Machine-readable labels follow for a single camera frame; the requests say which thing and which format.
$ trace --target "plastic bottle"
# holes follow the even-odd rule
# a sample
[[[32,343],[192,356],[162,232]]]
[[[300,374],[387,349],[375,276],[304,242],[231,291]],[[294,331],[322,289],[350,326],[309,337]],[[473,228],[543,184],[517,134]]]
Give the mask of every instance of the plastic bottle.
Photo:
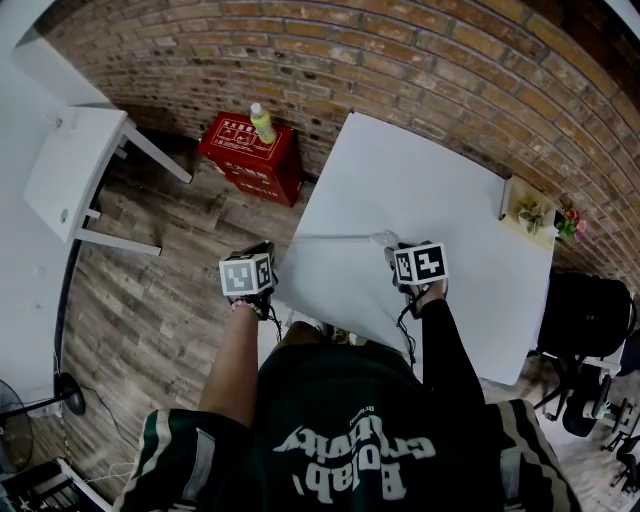
[[[251,104],[251,124],[256,127],[258,137],[264,144],[273,144],[276,140],[276,131],[271,125],[271,116],[260,103]]]

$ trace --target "red label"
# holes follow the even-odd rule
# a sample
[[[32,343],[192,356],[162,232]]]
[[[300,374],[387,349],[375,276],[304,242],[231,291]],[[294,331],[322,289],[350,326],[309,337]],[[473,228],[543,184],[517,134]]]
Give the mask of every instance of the red label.
[[[244,187],[244,188],[248,188],[249,190],[253,190],[254,192],[260,192],[260,193],[265,194],[267,196],[279,197],[278,194],[276,194],[275,192],[272,192],[271,190],[267,190],[264,187],[256,187],[255,185],[251,185],[249,183],[244,183],[243,181],[238,182],[238,186]]]
[[[242,167],[241,165],[235,164],[233,162],[228,162],[228,161],[223,162],[222,165],[225,167],[225,169],[229,169],[232,174],[239,174],[239,175],[247,176],[249,178],[262,180],[264,183],[267,183],[267,184],[271,183],[271,180],[269,179],[269,175],[264,172],[254,171],[253,169],[248,169],[247,167]]]
[[[269,160],[278,142],[280,142],[280,138],[281,134],[277,132],[277,137],[273,144],[264,144],[258,134],[255,133],[255,128],[252,124],[223,118],[211,140],[211,144],[245,155],[255,156],[262,160]]]

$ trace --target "fan stand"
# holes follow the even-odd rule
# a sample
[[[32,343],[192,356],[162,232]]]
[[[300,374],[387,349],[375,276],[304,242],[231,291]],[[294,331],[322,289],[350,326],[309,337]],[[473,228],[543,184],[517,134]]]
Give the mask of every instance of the fan stand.
[[[18,416],[19,414],[34,411],[36,409],[40,409],[41,407],[45,407],[47,405],[55,404],[62,401],[64,401],[68,409],[76,416],[82,416],[84,414],[85,403],[84,397],[82,396],[82,390],[76,382],[76,379],[74,379],[71,374],[61,373],[56,382],[56,389],[58,390],[58,394],[54,398],[50,398],[49,400],[45,400],[43,402],[38,402],[37,404],[33,404],[28,407],[22,407],[21,409],[16,409],[15,411],[9,411],[0,414],[0,423],[3,420],[6,420],[13,416]]]

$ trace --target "white table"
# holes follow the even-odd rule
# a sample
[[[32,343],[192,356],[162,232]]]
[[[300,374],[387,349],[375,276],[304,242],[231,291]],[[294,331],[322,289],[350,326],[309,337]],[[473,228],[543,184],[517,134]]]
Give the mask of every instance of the white table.
[[[180,180],[192,176],[136,130],[122,110],[67,107],[61,125],[51,133],[38,155],[24,198],[64,242],[72,238],[151,255],[161,248],[114,237],[82,227],[86,216],[99,218],[89,204],[114,153],[127,139]]]
[[[375,243],[309,242],[391,230],[445,244],[448,302],[480,377],[513,384],[537,337],[551,251],[500,225],[504,180],[401,128],[347,118],[280,268],[276,297],[297,311],[406,353],[405,305]],[[405,316],[418,340],[421,330]],[[437,343],[438,340],[427,340]],[[442,361],[451,365],[455,362]]]

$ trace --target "white wall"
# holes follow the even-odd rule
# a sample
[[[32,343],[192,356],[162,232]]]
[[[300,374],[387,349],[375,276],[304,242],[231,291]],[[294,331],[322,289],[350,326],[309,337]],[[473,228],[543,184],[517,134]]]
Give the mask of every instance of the white wall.
[[[14,52],[52,1],[0,2],[0,379],[23,401],[53,394],[54,331],[70,249],[26,204],[23,191],[51,129],[47,118],[65,104],[104,101],[42,41]],[[55,79],[46,90],[41,84],[48,76]]]

